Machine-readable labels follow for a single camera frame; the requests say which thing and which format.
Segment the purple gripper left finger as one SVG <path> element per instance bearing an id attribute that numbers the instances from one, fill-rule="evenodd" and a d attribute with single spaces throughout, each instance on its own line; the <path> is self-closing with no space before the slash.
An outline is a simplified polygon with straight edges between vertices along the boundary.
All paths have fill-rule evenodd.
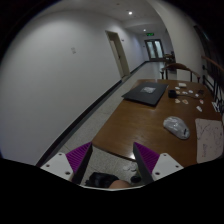
<path id="1" fill-rule="evenodd" d="M 65 180 L 80 184 L 92 152 L 92 143 L 89 142 L 69 153 L 58 152 L 41 168 Z"/>

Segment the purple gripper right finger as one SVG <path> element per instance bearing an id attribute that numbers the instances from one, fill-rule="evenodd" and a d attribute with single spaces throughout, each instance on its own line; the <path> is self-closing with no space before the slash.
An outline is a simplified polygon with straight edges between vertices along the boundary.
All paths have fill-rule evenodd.
<path id="1" fill-rule="evenodd" d="M 158 154 L 137 142 L 133 143 L 133 154 L 145 185 L 183 169 L 169 154 Z"/>

